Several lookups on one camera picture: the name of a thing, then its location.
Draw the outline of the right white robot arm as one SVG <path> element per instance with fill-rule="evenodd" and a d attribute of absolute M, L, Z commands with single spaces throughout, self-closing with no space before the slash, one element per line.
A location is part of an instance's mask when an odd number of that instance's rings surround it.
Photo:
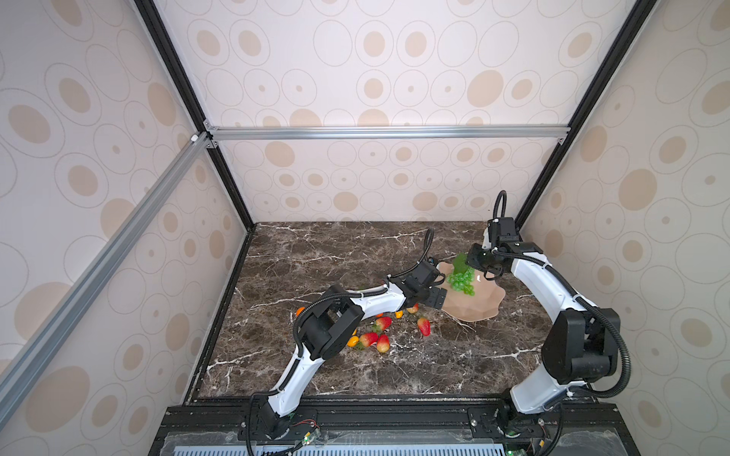
<path fill-rule="evenodd" d="M 538 414 L 566 399 L 608 399 L 627 388 L 632 363 L 619 315 L 585 298 L 549 263 L 543 250 L 522 239 L 516 221 L 507 215 L 506 191 L 498 193 L 484 241 L 471 247 L 467 266 L 488 280 L 511 273 L 552 321 L 541 363 L 509 390 L 513 412 Z"/>

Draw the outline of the pink scalloped fruit bowl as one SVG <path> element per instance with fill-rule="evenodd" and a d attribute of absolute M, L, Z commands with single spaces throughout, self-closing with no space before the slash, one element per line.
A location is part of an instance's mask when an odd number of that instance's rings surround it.
<path fill-rule="evenodd" d="M 440 285 L 448 291 L 442 311 L 458 320 L 465 322 L 477 322 L 496 317 L 499 313 L 499 306 L 506 297 L 506 291 L 496 284 L 495 281 L 487 281 L 484 275 L 475 271 L 474 296 L 467 296 L 462 292 L 452 290 L 447 281 L 447 275 L 452 271 L 452 264 L 440 262 L 437 269 L 446 276 L 446 280 Z"/>

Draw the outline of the green fake grape bunch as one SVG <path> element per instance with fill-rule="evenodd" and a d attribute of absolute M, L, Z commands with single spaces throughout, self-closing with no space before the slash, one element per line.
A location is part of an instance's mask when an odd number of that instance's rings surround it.
<path fill-rule="evenodd" d="M 467 264 L 467 254 L 461 253 L 452 262 L 452 271 L 447 275 L 447 281 L 456 292 L 462 292 L 467 296 L 475 295 L 475 269 Z"/>

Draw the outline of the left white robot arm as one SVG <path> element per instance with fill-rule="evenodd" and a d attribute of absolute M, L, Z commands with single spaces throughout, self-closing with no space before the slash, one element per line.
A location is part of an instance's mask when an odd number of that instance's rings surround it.
<path fill-rule="evenodd" d="M 441 309 L 447 292 L 439 286 L 441 273 L 428 254 L 435 230 L 426 231 L 424 249 L 416 265 L 388 275 L 383 285 L 351 291 L 335 284 L 300 313 L 292 327 L 294 353 L 281 377 L 269 391 L 257 391 L 249 417 L 257 419 L 262 433 L 276 439 L 287 433 L 291 415 L 321 365 L 338 355 L 360 323 L 380 314 L 395 313 L 417 304 Z"/>

